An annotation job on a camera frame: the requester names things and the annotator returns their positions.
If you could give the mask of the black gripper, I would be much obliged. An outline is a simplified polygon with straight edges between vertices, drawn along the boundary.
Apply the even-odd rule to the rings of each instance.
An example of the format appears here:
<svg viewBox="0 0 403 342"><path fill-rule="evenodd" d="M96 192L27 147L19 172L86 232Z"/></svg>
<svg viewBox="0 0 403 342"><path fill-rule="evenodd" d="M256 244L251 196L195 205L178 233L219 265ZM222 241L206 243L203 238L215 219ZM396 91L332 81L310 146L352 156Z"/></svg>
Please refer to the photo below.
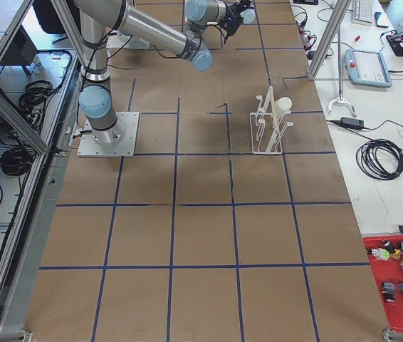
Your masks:
<svg viewBox="0 0 403 342"><path fill-rule="evenodd" d="M244 10L244 5L240 1L230 3L225 1L226 13L222 19L222 28L228 36L233 36L243 23L240 13Z"/></svg>

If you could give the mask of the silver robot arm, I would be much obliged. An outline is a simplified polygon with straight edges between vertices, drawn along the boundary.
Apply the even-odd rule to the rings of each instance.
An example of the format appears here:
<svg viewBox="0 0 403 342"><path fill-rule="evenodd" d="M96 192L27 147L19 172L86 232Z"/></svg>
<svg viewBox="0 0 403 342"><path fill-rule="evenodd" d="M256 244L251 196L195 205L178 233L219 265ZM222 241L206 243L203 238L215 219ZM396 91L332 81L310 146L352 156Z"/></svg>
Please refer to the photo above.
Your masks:
<svg viewBox="0 0 403 342"><path fill-rule="evenodd" d="M139 10L132 1L76 1L80 23L73 19L66 1L52 3L82 63L78 104L90 125L93 142L111 148L130 131L112 104L108 70L108 36L115 33L119 49L164 49L173 58L190 61L197 71L211 67L213 59L202 34L217 26L233 36L241 24L254 21L250 1L186 1L182 31Z"/></svg>

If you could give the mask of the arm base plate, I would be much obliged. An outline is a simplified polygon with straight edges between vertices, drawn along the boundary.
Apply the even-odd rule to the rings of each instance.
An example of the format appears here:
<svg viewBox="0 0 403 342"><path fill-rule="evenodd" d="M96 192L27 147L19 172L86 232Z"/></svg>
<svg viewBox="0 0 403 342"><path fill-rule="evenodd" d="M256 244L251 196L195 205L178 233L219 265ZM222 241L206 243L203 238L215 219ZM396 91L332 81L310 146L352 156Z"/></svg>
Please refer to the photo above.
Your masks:
<svg viewBox="0 0 403 342"><path fill-rule="evenodd" d="M135 37L127 36L119 33L119 35L111 36L107 42L108 48L126 48L135 50L148 50L150 48L150 43L146 40Z"/></svg>
<svg viewBox="0 0 403 342"><path fill-rule="evenodd" d="M89 120L81 136L78 157L133 157L135 154L139 112L116 112L117 122L109 130L93 130Z"/></svg>

